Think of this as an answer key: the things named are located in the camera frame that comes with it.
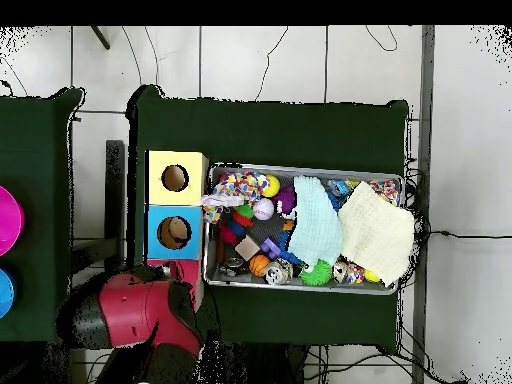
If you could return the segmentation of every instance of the baseball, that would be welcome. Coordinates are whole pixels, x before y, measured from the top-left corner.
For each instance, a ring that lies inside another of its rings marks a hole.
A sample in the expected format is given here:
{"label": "baseball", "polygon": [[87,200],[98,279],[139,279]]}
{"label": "baseball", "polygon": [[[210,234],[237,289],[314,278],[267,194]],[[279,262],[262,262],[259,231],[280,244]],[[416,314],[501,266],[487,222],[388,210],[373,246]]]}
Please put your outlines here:
{"label": "baseball", "polygon": [[274,204],[270,199],[261,199],[254,204],[252,211],[257,219],[266,221],[274,215]]}

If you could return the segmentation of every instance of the yellow box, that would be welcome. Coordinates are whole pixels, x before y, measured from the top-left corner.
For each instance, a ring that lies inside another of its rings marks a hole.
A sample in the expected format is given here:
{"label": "yellow box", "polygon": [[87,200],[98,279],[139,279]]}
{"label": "yellow box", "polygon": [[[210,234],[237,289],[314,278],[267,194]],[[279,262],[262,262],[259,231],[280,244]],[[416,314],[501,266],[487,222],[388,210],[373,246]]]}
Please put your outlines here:
{"label": "yellow box", "polygon": [[199,152],[148,152],[149,203],[199,206],[208,159]]}

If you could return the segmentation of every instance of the blue container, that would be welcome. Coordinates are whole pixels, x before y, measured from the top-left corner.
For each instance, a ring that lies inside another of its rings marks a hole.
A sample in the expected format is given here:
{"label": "blue container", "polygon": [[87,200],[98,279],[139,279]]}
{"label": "blue container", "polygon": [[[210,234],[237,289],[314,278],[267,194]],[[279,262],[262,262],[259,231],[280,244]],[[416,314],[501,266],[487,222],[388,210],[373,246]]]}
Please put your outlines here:
{"label": "blue container", "polygon": [[3,318],[14,303],[14,284],[11,277],[0,269],[0,319]]}

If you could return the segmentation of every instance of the green mat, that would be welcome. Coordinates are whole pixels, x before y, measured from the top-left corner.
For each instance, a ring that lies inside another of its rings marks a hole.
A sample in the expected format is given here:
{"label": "green mat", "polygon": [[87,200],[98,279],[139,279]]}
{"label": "green mat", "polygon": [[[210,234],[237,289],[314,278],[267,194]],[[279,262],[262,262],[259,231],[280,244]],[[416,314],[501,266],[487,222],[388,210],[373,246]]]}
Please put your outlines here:
{"label": "green mat", "polygon": [[2,341],[52,341],[70,271],[68,122],[83,91],[48,99],[0,97],[0,185],[25,213],[14,247],[0,257],[16,284],[15,303],[0,319]]}
{"label": "green mat", "polygon": [[[239,162],[403,175],[405,101],[360,104],[241,103],[165,99],[143,86],[128,105],[136,155],[134,252],[142,259],[144,152],[200,151],[212,162]],[[212,287],[226,342],[380,345],[396,348],[397,294],[371,296]],[[198,312],[215,327],[210,292]]]}

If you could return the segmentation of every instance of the yellow ball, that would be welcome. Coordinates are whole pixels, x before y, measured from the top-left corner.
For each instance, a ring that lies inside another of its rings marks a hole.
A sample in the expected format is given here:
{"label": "yellow ball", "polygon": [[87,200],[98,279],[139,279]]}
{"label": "yellow ball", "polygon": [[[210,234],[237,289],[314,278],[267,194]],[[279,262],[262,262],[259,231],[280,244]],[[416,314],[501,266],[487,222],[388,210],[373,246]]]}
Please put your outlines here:
{"label": "yellow ball", "polygon": [[368,271],[367,269],[364,270],[364,278],[370,283],[378,283],[380,281],[379,277],[377,277],[373,272]]}
{"label": "yellow ball", "polygon": [[279,191],[281,184],[279,184],[279,180],[273,175],[265,175],[265,177],[267,177],[269,184],[263,189],[263,196],[274,197]]}

